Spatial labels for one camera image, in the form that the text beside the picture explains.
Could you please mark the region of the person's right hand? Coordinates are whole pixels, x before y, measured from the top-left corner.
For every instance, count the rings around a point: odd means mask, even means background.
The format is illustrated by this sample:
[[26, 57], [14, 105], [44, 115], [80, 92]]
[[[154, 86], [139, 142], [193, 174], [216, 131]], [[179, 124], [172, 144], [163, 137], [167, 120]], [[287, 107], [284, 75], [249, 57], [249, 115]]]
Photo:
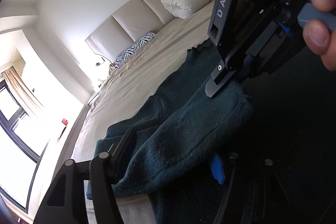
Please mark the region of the person's right hand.
[[322, 16], [335, 9], [335, 0], [311, 0], [317, 10], [315, 18], [303, 28], [303, 39], [307, 47], [321, 58], [326, 69], [335, 71], [335, 31], [330, 31], [322, 21]]

